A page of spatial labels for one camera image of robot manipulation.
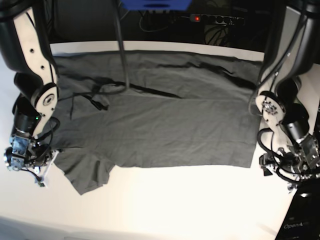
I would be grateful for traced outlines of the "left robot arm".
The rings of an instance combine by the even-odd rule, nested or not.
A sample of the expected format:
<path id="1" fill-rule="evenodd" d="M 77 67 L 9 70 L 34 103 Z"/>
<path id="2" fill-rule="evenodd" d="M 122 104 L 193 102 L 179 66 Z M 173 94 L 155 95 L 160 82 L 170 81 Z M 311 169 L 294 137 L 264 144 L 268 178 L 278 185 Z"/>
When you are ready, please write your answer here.
<path id="1" fill-rule="evenodd" d="M 266 124 L 257 133 L 264 175 L 277 175 L 289 191 L 320 177 L 320 141 L 315 132 L 320 98 L 306 74 L 320 40 L 317 0 L 279 0 L 258 84 L 248 110 Z"/>

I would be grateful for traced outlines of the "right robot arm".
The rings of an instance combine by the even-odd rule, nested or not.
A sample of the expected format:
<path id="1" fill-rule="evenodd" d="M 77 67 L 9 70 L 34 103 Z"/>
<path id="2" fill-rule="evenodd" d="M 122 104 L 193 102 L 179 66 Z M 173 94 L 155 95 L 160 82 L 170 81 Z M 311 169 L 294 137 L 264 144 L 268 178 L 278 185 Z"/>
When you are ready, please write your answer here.
<path id="1" fill-rule="evenodd" d="M 59 99 L 58 77 L 48 42 L 41 0 L 3 0 L 0 3 L 0 53 L 15 72 L 19 95 L 13 105 L 13 127 L 4 163 L 10 171 L 30 173 L 45 187 L 55 161 L 46 139 L 53 139 L 60 121 L 53 116 Z"/>

